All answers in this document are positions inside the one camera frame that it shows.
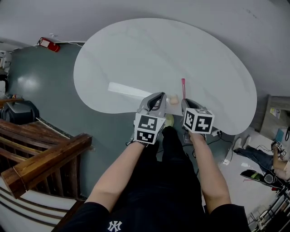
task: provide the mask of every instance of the black pants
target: black pants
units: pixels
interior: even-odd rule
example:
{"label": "black pants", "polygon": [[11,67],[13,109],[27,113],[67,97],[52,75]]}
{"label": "black pants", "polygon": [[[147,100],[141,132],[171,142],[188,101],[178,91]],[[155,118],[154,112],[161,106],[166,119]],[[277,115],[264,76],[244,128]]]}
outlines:
{"label": "black pants", "polygon": [[176,130],[168,126],[162,134],[162,162],[156,158],[158,142],[144,148],[120,202],[128,204],[140,198],[160,195],[181,197],[184,201],[195,197],[201,199],[199,180]]}

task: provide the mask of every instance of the black and white marker cube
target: black and white marker cube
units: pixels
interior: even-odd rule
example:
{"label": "black and white marker cube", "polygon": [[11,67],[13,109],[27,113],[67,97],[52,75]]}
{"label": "black and white marker cube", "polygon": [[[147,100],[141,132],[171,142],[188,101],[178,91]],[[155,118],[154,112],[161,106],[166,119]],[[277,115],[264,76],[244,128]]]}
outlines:
{"label": "black and white marker cube", "polygon": [[183,126],[192,133],[210,134],[214,114],[208,110],[186,108]]}
{"label": "black and white marker cube", "polygon": [[276,147],[278,148],[279,153],[283,151],[283,145],[280,142],[276,143]]}
{"label": "black and white marker cube", "polygon": [[134,141],[154,144],[158,139],[165,118],[136,113],[134,127]]}

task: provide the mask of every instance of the jeans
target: jeans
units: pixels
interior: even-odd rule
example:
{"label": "jeans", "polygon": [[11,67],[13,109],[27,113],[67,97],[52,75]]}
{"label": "jeans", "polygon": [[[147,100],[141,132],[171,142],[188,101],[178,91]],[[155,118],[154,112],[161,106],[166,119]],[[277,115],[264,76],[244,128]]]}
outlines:
{"label": "jeans", "polygon": [[273,166],[272,155],[268,155],[267,153],[261,150],[256,150],[255,148],[250,146],[247,146],[246,149],[238,148],[234,150],[234,152],[237,153],[238,155],[247,157],[250,160],[257,163],[263,172],[266,172],[267,170],[272,170]]}

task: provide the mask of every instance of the gray wall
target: gray wall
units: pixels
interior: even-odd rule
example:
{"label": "gray wall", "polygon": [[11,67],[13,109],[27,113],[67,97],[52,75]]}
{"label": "gray wall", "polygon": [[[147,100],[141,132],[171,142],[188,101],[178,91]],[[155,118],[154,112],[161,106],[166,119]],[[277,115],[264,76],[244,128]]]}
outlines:
{"label": "gray wall", "polygon": [[286,0],[2,0],[0,36],[30,45],[49,33],[86,41],[112,23],[142,17],[174,19],[209,32],[242,60],[259,96],[289,96]]}

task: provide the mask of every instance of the fire extinguisher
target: fire extinguisher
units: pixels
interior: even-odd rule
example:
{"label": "fire extinguisher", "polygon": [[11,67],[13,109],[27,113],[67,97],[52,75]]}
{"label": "fire extinguisher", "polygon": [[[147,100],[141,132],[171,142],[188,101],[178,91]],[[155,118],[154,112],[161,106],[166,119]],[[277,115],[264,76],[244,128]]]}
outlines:
{"label": "fire extinguisher", "polygon": [[56,53],[60,50],[60,46],[58,44],[44,37],[41,37],[37,44],[39,44],[42,47],[48,48],[49,50],[52,50]]}

